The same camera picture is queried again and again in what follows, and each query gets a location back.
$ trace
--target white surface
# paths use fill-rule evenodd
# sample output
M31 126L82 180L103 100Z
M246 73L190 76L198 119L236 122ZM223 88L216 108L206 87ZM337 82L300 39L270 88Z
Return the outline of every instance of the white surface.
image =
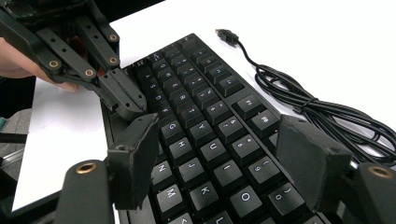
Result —
M239 35L249 56L257 63L291 75L320 100L355 107L396 130L393 9L391 1L244 1L242 4L242 1L167 0L111 25L121 37L121 66L184 35L196 33L257 88L255 72L242 51L229 47L215 35L215 29L230 29ZM31 132L14 208L60 189L66 167L75 163L71 158L80 160L79 153L93 158L106 155L104 130L98 117L100 109L93 93L87 93L90 97L87 95L86 99L82 99L82 92L81 97L66 93L67 97L63 98L58 93L48 98L51 93L46 85L37 83ZM84 100L93 105L73 105L74 101ZM274 104L281 112L289 113L287 108ZM42 108L49 105L54 108ZM83 117L84 113L92 115ZM61 133L70 135L63 138ZM88 145L74 150L83 144L83 139ZM89 147L101 141L98 148Z

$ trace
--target key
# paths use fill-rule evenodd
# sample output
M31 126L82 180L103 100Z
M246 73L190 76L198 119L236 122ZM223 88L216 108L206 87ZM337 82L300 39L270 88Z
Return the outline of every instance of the key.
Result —
M188 213L185 213L185 214L181 215L180 217L173 219L168 224L191 224L191 223L192 223L192 219L191 219L190 215Z
M264 138L275 131L278 119L269 110L264 110L249 120L247 124L257 136Z
M194 101L184 89L174 92L170 101L177 114L194 105Z
M186 208L186 204L176 184L158 193L156 198L162 221L173 217Z
M246 179L234 161L227 161L213 171L222 194L228 194L238 188Z
M192 146L194 148L200 147L216 137L212 127L204 120L197 125L187 130Z
M215 126L225 119L229 118L233 113L231 113L230 109L225 105L222 101L218 101L217 103L211 105L206 110L204 110L204 114L208 120L208 122Z
M206 172L197 158L180 165L177 170L184 190L191 189L206 179Z
M265 192L283 178L283 175L269 157L261 158L249 165L247 169L247 178L259 193Z
M247 130L235 116L232 116L216 126L215 131L219 134L224 145L228 145L234 140L242 137Z
M218 60L213 56L208 56L198 62L198 67L203 73L207 73L209 70L217 67L219 65Z
M216 88L219 90L221 95L228 97L237 91L244 89L244 85L242 85L236 77L230 76L219 82L219 84L216 85Z
M206 216L219 206L219 196L210 182L193 189L189 196L193 213L197 218Z
M304 199L291 183L276 189L264 200L273 218L279 223L291 223L306 210Z
M201 147L198 154L203 165L210 170L230 158L230 153L227 152L218 138Z
M195 100L195 103L198 105L198 107L201 110L204 110L217 102L219 97L212 88L207 88L204 91L200 91L198 94L194 95L193 99Z
M186 137L169 146L169 152L174 166L179 166L195 156L195 151L192 150L191 144Z
M231 196L230 203L235 217L240 223L249 223L265 212L262 201L251 186L247 186Z
M151 178L151 189L153 192L164 189L176 181L176 177L172 174L172 169L168 161L163 161L154 166L151 172Z
M180 113L179 117L181 126L186 130L204 119L204 115L198 109L197 105L188 107Z
M234 142L230 146L229 151L236 164L240 167L245 166L249 162L259 158L260 155L264 154L264 151L250 134Z
M161 138L166 147L175 143L178 139L186 136L177 120L174 120L161 128Z
M205 82L204 78L201 76L190 76L185 79L187 85L186 90L193 96L198 92L201 92L208 88L207 83Z
M205 75L211 83L213 83L214 85L217 85L224 78L229 77L231 74L227 69L224 68L223 65L219 65L219 66L213 68L212 70L210 70Z
M250 119L265 109L264 105L254 95L249 95L238 101L233 105L233 108L244 120Z
M223 211L210 218L204 224L233 224L233 222L231 221L230 216L228 216L228 213Z

